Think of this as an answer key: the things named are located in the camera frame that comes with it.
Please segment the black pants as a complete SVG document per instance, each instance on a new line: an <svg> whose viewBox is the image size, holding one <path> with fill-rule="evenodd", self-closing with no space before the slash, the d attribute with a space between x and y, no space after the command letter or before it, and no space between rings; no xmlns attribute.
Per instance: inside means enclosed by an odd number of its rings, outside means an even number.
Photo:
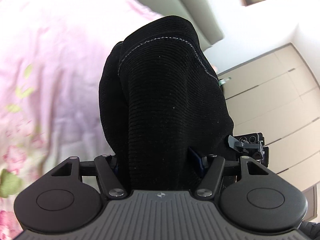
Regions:
<svg viewBox="0 0 320 240"><path fill-rule="evenodd" d="M99 83L99 108L127 190L189 189L199 180L192 156L236 159L217 75L184 18L160 18L114 46Z"/></svg>

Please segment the green plastic bottle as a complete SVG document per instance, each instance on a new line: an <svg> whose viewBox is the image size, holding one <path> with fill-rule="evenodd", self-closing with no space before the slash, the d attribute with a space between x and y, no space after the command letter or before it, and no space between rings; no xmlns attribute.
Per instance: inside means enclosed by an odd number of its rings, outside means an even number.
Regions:
<svg viewBox="0 0 320 240"><path fill-rule="evenodd" d="M223 86L227 81L229 81L231 79L232 79L231 77L226 77L226 78L220 79L219 80L219 85Z"/></svg>

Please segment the pink floral bed sheet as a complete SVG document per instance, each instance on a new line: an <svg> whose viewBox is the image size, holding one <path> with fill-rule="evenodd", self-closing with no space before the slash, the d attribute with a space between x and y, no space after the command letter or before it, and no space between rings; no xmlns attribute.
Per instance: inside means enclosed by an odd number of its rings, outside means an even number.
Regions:
<svg viewBox="0 0 320 240"><path fill-rule="evenodd" d="M112 48L161 17L137 0L1 0L1 239L17 195L71 155L112 155L98 87Z"/></svg>

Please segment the grey upholstered headboard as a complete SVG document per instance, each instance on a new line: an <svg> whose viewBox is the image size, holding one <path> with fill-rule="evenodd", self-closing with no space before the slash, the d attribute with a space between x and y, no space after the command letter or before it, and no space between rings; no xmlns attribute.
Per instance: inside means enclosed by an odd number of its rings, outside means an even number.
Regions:
<svg viewBox="0 0 320 240"><path fill-rule="evenodd" d="M138 0L163 16L176 15L189 20L199 37L202 50L224 38L207 0Z"/></svg>

